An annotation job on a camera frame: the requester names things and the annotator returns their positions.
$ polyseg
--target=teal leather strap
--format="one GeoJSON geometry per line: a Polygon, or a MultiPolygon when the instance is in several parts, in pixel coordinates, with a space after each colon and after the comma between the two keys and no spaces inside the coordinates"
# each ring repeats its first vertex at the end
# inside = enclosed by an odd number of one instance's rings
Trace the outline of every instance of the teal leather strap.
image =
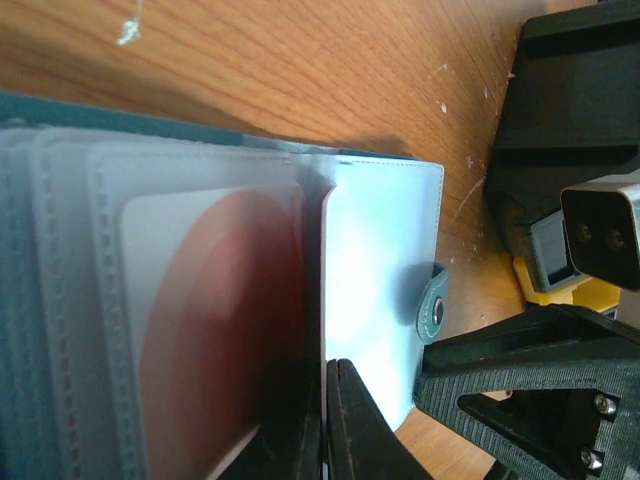
{"type": "Polygon", "coordinates": [[[422,343],[434,342],[447,318],[447,296],[449,293],[449,271],[441,264],[433,264],[431,280],[420,296],[420,307],[416,318],[416,330],[422,343]]]}

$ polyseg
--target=yellow object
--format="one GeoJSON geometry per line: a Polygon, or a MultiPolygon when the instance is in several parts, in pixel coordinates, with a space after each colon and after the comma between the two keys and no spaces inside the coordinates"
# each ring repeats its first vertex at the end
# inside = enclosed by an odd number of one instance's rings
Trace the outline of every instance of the yellow object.
{"type": "Polygon", "coordinates": [[[588,276],[553,292],[536,292],[531,284],[529,271],[523,257],[513,259],[513,268],[527,302],[539,305],[549,305],[550,303],[580,305],[596,312],[605,312],[618,305],[620,299],[619,287],[588,276]]]}

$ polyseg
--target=screw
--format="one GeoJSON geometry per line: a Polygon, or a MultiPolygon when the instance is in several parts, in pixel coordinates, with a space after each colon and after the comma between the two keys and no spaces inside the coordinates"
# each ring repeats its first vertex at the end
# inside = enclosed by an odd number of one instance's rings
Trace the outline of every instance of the screw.
{"type": "Polygon", "coordinates": [[[611,228],[607,232],[607,245],[614,252],[622,250],[624,248],[624,237],[618,230],[611,228]]]}
{"type": "Polygon", "coordinates": [[[602,393],[597,393],[593,397],[593,404],[602,415],[613,415],[618,409],[616,402],[602,393]]]}
{"type": "Polygon", "coordinates": [[[580,243],[589,243],[591,240],[591,230],[584,223],[576,225],[576,232],[578,234],[578,240],[580,243]]]}
{"type": "Polygon", "coordinates": [[[442,319],[444,317],[444,302],[442,301],[442,297],[436,298],[436,301],[433,304],[433,321],[434,325],[440,325],[442,323],[442,319]]]}
{"type": "Polygon", "coordinates": [[[589,447],[580,450],[580,460],[589,470],[599,470],[602,468],[602,457],[598,452],[594,452],[589,447]]]}

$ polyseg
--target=card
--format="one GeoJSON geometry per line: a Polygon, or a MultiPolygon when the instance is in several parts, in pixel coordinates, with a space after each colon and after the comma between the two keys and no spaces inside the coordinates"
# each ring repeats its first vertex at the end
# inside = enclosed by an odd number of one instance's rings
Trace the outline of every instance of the card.
{"type": "Polygon", "coordinates": [[[137,197],[120,219],[152,478],[204,478],[301,355],[297,185],[137,197]]]}

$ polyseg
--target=table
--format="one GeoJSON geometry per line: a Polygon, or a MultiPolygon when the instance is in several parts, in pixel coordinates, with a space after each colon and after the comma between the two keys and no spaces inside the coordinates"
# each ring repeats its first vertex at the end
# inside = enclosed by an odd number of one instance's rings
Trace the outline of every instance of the table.
{"type": "MultiPolygon", "coordinates": [[[[482,183],[522,23],[594,0],[0,0],[0,88],[246,133],[411,154],[446,168],[444,336],[520,312],[482,183]]],[[[400,440],[438,479],[492,459],[413,412],[400,440]]]]}

